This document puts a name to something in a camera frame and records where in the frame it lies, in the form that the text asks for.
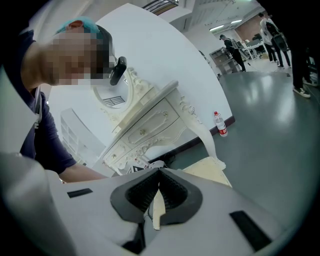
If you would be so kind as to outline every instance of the worker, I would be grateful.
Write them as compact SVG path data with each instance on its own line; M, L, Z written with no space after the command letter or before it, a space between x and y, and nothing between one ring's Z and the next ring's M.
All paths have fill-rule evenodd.
M271 40L269 39L269 37L265 34L265 32L262 29L260 30L260 34L261 34L264 46L265 46L265 48L266 48L266 50L268 52L270 62L271 63L273 63L273 62L278 63L275 51L272 49Z
M232 40L230 38L227 38L224 34L220 35L220 40L224 41L226 49L231 53L234 60L241 66L241 72L245 72L246 67L244 61L242 60L239 49L236 48L236 46L232 43Z
M260 12L258 15L261 18L260 25L261 25L262 31L269 38L269 40L271 41L271 43L276 51L276 54L278 55L278 59L279 59L278 68L280 68L280 69L285 68L283 60L282 60L282 56L281 56L281 51L283 52L283 54L285 56L286 63L288 64L289 68L291 68L291 63L290 63L290 59L288 56L288 52L286 50L280 49L280 47L277 45L277 43L275 41L275 37L280 35L277 26L273 23L273 21L271 19L266 18L262 12Z
M13 87L34 113L39 105L36 99L41 99L41 119L29 131L20 153L36 159L67 183L103 179L102 174L77 163L64 148L40 85L71 85L77 79L110 77L116 66L109 53L112 37L108 32L103 35L86 17L62 25L47 44L40 45L33 36L33 30L21 33L8 46L10 54L3 60Z

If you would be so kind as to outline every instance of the plastic bottle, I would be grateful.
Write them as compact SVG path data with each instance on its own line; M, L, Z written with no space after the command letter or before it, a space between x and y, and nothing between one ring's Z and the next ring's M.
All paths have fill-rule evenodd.
M214 112L214 122L219 130L220 135L222 137L226 137L228 135L228 131L225 125L225 121L217 111Z

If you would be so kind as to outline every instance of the vent grille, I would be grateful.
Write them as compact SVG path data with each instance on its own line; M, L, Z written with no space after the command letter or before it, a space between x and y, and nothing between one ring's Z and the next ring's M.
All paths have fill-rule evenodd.
M125 102L125 100L121 96L116 96L116 97L112 97L112 98L105 98L105 99L103 99L103 102L105 104L107 104L108 106L112 107L112 106L115 106L115 105L118 105L120 103Z

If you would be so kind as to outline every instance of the white work surface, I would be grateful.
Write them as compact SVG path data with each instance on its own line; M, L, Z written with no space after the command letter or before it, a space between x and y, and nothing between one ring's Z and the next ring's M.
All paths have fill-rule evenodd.
M253 45L253 46L249 46L249 47L243 48L242 50L243 50L243 51L248 51L248 53L249 53L249 55L250 55L250 57L251 57L251 60L253 60L254 57L252 56L250 50L254 50L254 51L255 51L255 55L257 56L257 52L256 52L255 49L258 48L258 47L260 47L260 46L263 46L263 47L264 47L266 53L268 52L268 51L267 51L267 48L266 48L266 46L265 46L265 44L264 44L263 42L260 42L260 43L258 43L258 44L255 44L255 45Z

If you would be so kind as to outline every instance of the blue hair cap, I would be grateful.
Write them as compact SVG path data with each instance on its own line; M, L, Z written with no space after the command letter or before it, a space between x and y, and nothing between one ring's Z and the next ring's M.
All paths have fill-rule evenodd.
M80 17L68 20L67 22L62 24L60 26L60 28L56 31L56 34L66 31L67 25L72 23L72 22L74 22L74 21L82 21L83 22L83 27L85 28L85 32L96 33L96 34L100 33L100 30L99 30L98 26L96 25L96 23L94 23L88 17L80 16Z

